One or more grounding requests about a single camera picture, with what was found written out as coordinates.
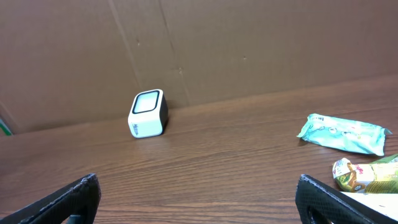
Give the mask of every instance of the small white box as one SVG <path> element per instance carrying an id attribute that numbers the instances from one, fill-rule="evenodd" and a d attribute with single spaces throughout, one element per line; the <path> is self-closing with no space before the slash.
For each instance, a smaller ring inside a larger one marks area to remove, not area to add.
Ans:
<path id="1" fill-rule="evenodd" d="M 164 132 L 169 109 L 162 90 L 138 94 L 131 106 L 129 127 L 135 138 L 158 136 Z"/>

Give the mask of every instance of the black plastic part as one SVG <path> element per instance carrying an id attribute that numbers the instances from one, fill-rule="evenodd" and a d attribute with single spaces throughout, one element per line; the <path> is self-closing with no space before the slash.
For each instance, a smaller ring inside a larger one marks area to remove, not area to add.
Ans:
<path id="1" fill-rule="evenodd" d="M 167 102 L 166 99 L 164 97 L 162 97 L 162 100 L 160 101 L 160 122 L 162 123 L 162 132 L 164 132 L 165 128 L 166 128 L 166 124 L 167 124 L 167 120 L 169 118 L 169 108 L 167 107 Z"/>
<path id="2" fill-rule="evenodd" d="M 295 201 L 304 224 L 398 224 L 397 221 L 305 174 L 298 180 Z"/>
<path id="3" fill-rule="evenodd" d="M 94 222 L 101 198 L 95 174 L 88 174 L 49 196 L 0 220 L 0 224 L 61 223 L 69 216 L 69 224 Z"/>

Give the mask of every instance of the plastic wrapper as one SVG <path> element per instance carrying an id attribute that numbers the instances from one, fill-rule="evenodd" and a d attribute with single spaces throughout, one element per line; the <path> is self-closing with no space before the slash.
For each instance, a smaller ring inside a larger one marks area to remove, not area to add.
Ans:
<path id="1" fill-rule="evenodd" d="M 348 152 L 383 156 L 386 134 L 392 133 L 374 124 L 311 114 L 297 137 Z"/>
<path id="2" fill-rule="evenodd" d="M 398 162 L 352 164 L 342 158 L 333 164 L 333 178 L 346 192 L 398 194 Z"/>

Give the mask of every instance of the black trim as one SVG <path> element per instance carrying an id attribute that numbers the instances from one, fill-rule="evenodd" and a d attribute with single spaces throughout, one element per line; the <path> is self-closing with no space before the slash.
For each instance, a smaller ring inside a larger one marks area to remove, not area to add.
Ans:
<path id="1" fill-rule="evenodd" d="M 139 96 L 141 96 L 141 95 L 143 95 L 143 94 L 153 93 L 153 92 L 157 92 L 156 103 L 155 103 L 155 107 L 154 107 L 154 109 L 156 109 L 156 107 L 157 107 L 157 102 L 158 102 L 158 100 L 159 100 L 159 95 L 160 95 L 159 90 L 154 90 L 154 91 L 149 91 L 149 92 L 145 92 L 145 93 L 140 93 L 140 94 L 138 94 L 137 97 L 136 97 L 136 101 L 134 102 L 134 106 L 132 107 L 131 113 L 133 113 L 133 114 L 139 114 L 139 113 L 145 113 L 145 112 L 153 111 L 154 109 L 147 110 L 147 111 L 141 111 L 141 112 L 138 112 L 138 113 L 135 113 L 135 112 L 134 112 L 134 110 L 136 109 L 136 105 L 137 105 L 137 101 L 138 101 Z"/>

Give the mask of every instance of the yellow package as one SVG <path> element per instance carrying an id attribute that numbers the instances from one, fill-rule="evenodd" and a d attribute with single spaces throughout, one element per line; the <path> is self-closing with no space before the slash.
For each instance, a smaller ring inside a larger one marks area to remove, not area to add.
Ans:
<path id="1" fill-rule="evenodd" d="M 342 158 L 333 164 L 333 178 L 346 192 L 398 194 L 398 162 L 352 164 Z"/>

